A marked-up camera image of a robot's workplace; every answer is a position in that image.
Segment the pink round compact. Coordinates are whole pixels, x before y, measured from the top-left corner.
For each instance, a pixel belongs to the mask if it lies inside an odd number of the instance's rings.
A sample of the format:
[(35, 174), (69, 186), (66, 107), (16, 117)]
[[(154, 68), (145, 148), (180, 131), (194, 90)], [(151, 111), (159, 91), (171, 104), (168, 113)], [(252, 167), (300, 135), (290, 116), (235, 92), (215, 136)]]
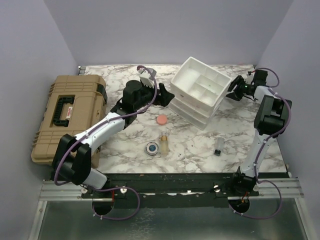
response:
[(157, 124), (163, 126), (168, 122), (168, 118), (166, 115), (161, 114), (156, 118), (156, 122), (157, 122)]

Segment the white makeup organizer with drawers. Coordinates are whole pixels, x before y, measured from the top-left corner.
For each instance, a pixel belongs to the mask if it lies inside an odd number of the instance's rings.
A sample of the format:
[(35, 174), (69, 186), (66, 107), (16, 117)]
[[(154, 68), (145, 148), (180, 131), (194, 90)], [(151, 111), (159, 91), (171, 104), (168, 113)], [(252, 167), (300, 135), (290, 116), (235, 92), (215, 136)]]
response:
[(231, 77), (191, 56), (170, 82), (174, 99), (168, 108), (204, 130), (219, 109), (231, 82)]

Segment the frosted gold cap bottle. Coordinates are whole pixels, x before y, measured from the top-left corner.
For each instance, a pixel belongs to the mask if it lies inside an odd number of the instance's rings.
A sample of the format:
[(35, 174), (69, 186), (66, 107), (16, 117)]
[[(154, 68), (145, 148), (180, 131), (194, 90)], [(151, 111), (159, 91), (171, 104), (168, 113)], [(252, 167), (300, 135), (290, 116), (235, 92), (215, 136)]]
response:
[(169, 153), (169, 142), (168, 142), (168, 135), (166, 133), (162, 133), (160, 135), (160, 153), (163, 156), (167, 156)]

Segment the round blue lid jar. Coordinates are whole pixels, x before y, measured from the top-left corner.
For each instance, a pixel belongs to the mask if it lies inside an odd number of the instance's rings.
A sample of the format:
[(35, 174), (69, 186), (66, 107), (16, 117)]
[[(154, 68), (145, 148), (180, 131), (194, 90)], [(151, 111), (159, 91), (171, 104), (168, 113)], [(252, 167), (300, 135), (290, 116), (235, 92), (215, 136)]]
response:
[(150, 156), (154, 156), (159, 152), (159, 145), (154, 141), (148, 142), (145, 146), (145, 152)]

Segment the clear vial black cap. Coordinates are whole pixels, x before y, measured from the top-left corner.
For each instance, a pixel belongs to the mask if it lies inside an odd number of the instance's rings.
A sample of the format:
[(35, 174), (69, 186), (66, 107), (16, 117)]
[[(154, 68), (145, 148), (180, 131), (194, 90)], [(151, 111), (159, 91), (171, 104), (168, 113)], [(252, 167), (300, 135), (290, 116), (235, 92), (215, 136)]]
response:
[(218, 137), (215, 141), (215, 146), (214, 146), (214, 155), (215, 156), (220, 156), (223, 152), (224, 149), (224, 144), (225, 144), (225, 139), (223, 137)]

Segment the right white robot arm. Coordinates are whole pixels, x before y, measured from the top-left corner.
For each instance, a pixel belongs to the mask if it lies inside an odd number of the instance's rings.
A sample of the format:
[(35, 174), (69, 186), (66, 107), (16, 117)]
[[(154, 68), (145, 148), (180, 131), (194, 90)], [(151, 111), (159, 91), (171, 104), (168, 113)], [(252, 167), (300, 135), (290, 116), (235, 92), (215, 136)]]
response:
[(234, 101), (249, 98), (259, 102), (253, 127), (254, 138), (250, 150), (236, 172), (236, 179), (230, 182), (229, 189), (240, 196), (247, 191), (248, 185), (258, 182), (260, 166), (270, 145), (275, 142), (291, 121), (292, 101), (283, 98), (275, 88), (279, 86), (279, 76), (271, 69), (262, 67), (248, 72), (252, 81), (247, 83), (242, 76), (237, 76), (230, 84), (226, 95)]

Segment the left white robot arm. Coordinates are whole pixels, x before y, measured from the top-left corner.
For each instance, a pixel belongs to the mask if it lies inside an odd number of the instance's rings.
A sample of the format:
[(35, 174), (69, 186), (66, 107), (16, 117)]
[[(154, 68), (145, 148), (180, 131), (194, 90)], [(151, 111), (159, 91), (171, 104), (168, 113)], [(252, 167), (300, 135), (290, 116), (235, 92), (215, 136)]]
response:
[(130, 80), (110, 112), (98, 123), (75, 136), (61, 137), (53, 158), (54, 183), (67, 183), (93, 188), (97, 196), (106, 197), (111, 190), (105, 174), (92, 167), (92, 156), (112, 135), (127, 128), (151, 106), (166, 107), (175, 97), (163, 83), (148, 87), (138, 80)]

